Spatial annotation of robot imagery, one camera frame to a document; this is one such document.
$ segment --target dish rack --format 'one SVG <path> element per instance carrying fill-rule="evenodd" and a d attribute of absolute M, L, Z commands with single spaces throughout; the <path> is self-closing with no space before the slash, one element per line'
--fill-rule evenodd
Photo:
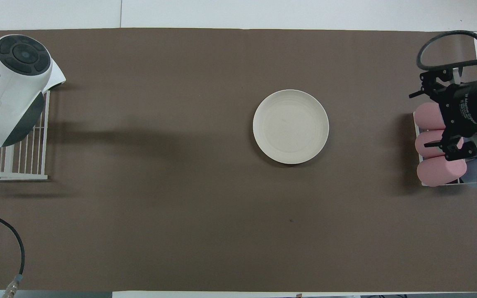
<path fill-rule="evenodd" d="M 413 119 L 413 125 L 415 126 L 415 136 L 416 136 L 416 137 L 418 137 L 421 132 L 427 131 L 427 130 L 422 130 L 422 129 L 420 129 L 420 128 L 417 126 L 417 124 L 415 123 L 415 117 L 414 117 L 414 119 Z M 419 153 L 417 153 L 417 155 L 419 156 L 419 163 L 421 163 L 423 160 L 426 159 L 426 158 L 423 158 Z M 443 185 L 460 185 L 460 184 L 476 184 L 476 183 L 475 183 L 475 182 L 466 183 L 466 182 L 462 181 L 462 179 L 461 179 L 461 177 L 460 177 L 459 179 L 456 179 L 456 180 L 454 180 L 454 181 L 450 181 L 449 183 L 443 184 Z"/>
<path fill-rule="evenodd" d="M 45 159 L 50 95 L 50 91 L 44 95 L 45 107 L 27 137 L 14 145 L 0 147 L 0 180 L 47 179 Z"/>

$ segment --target brown tabletop mat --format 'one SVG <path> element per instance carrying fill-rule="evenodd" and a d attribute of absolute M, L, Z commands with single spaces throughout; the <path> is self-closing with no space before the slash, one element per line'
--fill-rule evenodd
<path fill-rule="evenodd" d="M 434 33 L 12 33 L 67 77 L 51 94 L 50 181 L 0 183 L 0 217 L 26 249 L 22 288 L 477 291 L 477 189 L 416 176 L 411 113 L 429 98 L 407 95 Z M 428 55 L 472 59 L 474 42 Z M 282 89 L 310 93 L 330 121 L 323 151 L 297 166 L 252 133 Z M 0 226 L 0 288 L 18 266 Z"/>

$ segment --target pink cylinder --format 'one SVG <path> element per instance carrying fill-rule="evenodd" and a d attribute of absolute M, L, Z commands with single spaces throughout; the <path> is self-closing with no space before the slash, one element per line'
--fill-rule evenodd
<path fill-rule="evenodd" d="M 417 153 L 423 158 L 435 158 L 437 156 L 443 156 L 445 153 L 439 147 L 424 147 L 424 144 L 441 140 L 443 135 L 443 130 L 428 130 L 427 132 L 421 132 L 415 139 L 415 149 Z M 463 145 L 463 138 L 460 138 L 458 141 L 458 148 L 461 148 Z"/>
<path fill-rule="evenodd" d="M 419 180 L 428 186 L 439 186 L 463 176 L 467 171 L 465 160 L 447 161 L 444 156 L 423 160 L 417 166 Z"/>
<path fill-rule="evenodd" d="M 421 104 L 413 115 L 415 124 L 422 130 L 444 130 L 445 123 L 437 102 L 425 102 Z"/>

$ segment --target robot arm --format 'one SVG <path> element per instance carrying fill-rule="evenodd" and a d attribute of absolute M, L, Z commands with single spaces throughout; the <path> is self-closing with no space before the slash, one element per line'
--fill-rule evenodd
<path fill-rule="evenodd" d="M 40 42 L 23 35 L 0 38 L 0 147 L 27 136 L 43 111 L 43 94 L 64 82 Z"/>
<path fill-rule="evenodd" d="M 477 39 L 477 34 L 470 31 L 445 32 L 430 39 L 419 51 L 417 66 L 426 70 L 420 74 L 422 86 L 420 91 L 409 95 L 410 98 L 426 94 L 431 100 L 439 104 L 441 116 L 445 123 L 445 130 L 440 141 L 424 144 L 425 147 L 439 147 L 446 160 L 473 158 L 477 156 L 477 80 L 468 83 L 460 81 L 460 74 L 464 66 L 477 65 L 477 60 L 459 62 L 441 66 L 425 66 L 421 62 L 422 53 L 433 41 L 448 35 L 466 34 Z M 447 87 L 437 82 L 451 82 Z M 462 148 L 458 148 L 458 141 L 465 137 Z"/>

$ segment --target white plate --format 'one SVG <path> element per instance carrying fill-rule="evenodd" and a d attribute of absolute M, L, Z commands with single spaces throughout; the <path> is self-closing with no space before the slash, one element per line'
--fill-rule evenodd
<path fill-rule="evenodd" d="M 329 119 L 310 94 L 277 91 L 261 102 L 253 117 L 253 135 L 261 150 L 273 160 L 297 164 L 310 160 L 325 145 Z"/>

